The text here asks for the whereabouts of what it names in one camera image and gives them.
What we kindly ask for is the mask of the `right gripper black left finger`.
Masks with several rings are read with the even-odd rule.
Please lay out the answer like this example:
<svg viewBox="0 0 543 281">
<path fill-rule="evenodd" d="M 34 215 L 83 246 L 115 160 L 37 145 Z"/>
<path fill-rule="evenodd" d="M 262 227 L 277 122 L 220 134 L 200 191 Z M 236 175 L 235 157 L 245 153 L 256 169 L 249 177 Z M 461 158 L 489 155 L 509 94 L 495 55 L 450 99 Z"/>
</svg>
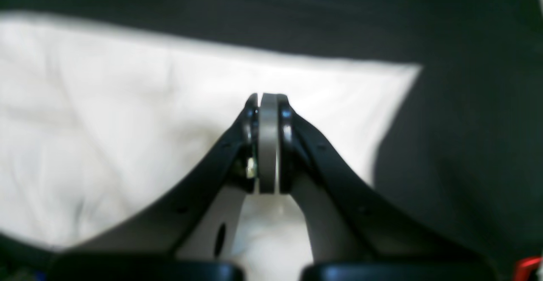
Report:
<svg viewBox="0 0 543 281">
<path fill-rule="evenodd" d="M 147 208 L 69 250 L 88 258 L 219 258 L 231 248 L 254 191 L 258 96 L 185 178 Z"/>
</svg>

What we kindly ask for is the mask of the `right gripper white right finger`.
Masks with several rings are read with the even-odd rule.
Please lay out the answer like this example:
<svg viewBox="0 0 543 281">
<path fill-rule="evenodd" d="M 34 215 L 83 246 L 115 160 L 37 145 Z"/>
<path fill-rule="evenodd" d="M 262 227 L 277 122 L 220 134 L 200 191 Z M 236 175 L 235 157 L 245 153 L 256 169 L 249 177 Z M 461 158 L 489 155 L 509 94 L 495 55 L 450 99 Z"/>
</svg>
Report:
<svg viewBox="0 0 543 281">
<path fill-rule="evenodd" d="M 474 262 L 480 256 L 374 192 L 285 95 L 268 95 L 268 192 L 304 214 L 316 262 Z"/>
</svg>

